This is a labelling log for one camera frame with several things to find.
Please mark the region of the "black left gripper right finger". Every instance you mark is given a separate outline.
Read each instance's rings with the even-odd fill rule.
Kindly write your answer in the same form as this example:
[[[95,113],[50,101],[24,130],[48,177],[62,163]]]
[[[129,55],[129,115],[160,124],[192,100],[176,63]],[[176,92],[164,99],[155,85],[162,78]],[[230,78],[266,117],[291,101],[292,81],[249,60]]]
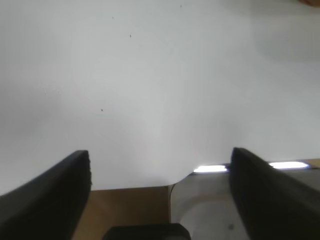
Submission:
[[[251,240],[320,238],[320,192],[245,148],[232,151],[229,186]]]

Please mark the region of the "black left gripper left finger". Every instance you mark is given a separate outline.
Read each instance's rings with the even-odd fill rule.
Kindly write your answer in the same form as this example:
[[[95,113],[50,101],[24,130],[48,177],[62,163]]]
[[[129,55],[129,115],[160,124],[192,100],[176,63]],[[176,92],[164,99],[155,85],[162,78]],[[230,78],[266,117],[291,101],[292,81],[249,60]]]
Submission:
[[[92,186],[89,152],[77,150],[0,197],[2,240],[70,240]]]

